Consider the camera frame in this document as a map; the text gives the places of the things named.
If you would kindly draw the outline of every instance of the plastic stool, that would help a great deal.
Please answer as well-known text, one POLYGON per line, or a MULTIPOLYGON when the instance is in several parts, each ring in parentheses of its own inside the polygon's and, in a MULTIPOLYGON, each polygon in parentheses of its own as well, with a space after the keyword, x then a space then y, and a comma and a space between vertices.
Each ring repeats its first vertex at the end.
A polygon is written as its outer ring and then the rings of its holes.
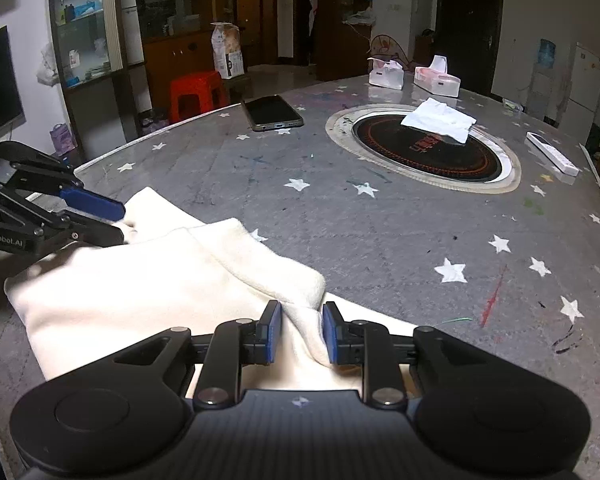
POLYGON ((171 124, 229 105, 216 71, 195 72, 171 81, 171 124))

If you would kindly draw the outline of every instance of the smartphone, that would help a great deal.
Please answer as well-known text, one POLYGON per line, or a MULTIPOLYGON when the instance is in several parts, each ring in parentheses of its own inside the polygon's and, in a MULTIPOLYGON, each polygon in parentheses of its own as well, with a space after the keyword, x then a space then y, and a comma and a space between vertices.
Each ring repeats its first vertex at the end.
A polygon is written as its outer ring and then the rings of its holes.
POLYGON ((242 102, 254 132, 297 128, 304 125, 302 117, 279 95, 270 95, 242 102))

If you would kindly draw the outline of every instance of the doorway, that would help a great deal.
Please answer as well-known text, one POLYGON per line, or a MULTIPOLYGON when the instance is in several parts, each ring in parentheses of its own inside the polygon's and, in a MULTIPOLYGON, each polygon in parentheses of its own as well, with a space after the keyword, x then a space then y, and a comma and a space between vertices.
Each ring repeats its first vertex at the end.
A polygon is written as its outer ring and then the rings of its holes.
POLYGON ((245 66, 273 64, 278 58, 275 0, 235 0, 245 66))
POLYGON ((438 0, 434 51, 462 88, 490 96, 504 0, 438 0))

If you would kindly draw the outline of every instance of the remote control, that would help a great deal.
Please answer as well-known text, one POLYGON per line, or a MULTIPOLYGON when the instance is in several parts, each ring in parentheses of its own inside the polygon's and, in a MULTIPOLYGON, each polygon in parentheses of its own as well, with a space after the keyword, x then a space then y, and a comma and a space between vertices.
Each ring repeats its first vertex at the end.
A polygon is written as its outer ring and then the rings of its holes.
POLYGON ((554 148, 548 140, 533 132, 527 132, 526 138, 529 139, 536 148, 543 152, 561 172, 571 176, 578 176, 578 172, 580 171, 579 168, 554 148))

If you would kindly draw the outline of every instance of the cream cloth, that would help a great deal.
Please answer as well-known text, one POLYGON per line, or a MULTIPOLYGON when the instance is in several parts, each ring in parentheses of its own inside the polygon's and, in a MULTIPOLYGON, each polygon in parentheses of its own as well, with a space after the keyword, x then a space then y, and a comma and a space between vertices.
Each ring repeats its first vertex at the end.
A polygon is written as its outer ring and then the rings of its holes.
POLYGON ((276 255, 236 219, 204 224, 145 188, 118 226, 128 244, 72 244, 5 282, 48 380, 171 326, 203 334, 239 317, 258 319, 273 298, 283 305, 276 362, 246 367, 243 387, 360 388, 359 369, 329 364, 325 301, 335 301, 347 320, 413 333, 415 325, 325 293, 321 274, 276 255))

